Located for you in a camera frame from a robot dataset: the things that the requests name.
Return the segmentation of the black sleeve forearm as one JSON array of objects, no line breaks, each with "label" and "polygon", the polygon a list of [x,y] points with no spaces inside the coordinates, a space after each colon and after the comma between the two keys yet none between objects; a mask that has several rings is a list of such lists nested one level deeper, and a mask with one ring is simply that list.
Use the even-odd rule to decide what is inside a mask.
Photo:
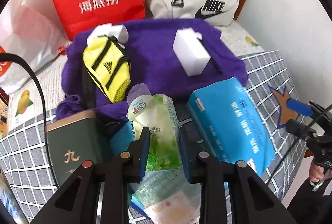
[{"label": "black sleeve forearm", "polygon": [[297,223],[332,224],[331,194],[324,195],[331,179],[327,179],[317,191],[313,191],[310,179],[306,179],[292,198],[287,210]]}]

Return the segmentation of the person's right hand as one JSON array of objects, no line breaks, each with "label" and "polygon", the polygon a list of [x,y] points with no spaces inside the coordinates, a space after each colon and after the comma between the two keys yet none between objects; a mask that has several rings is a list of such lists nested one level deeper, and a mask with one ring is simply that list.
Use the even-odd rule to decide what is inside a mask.
[{"label": "person's right hand", "polygon": [[319,182],[323,179],[331,179],[331,171],[324,171],[324,167],[315,165],[314,161],[311,162],[309,169],[309,179],[311,182]]}]

